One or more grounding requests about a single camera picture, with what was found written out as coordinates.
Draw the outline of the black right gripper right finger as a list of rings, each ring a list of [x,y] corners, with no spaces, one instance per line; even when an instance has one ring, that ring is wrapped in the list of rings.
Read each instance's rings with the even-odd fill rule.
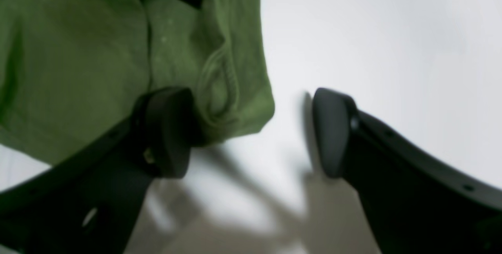
[[[316,90],[313,126],[323,171],[357,191],[381,253],[501,253],[500,189],[435,159],[344,93]]]

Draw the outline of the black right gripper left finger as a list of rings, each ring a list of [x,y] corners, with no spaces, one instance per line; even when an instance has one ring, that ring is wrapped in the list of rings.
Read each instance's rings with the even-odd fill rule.
[[[122,254],[149,185],[186,175],[190,89],[167,87],[58,166],[1,193],[1,245],[20,254]]]

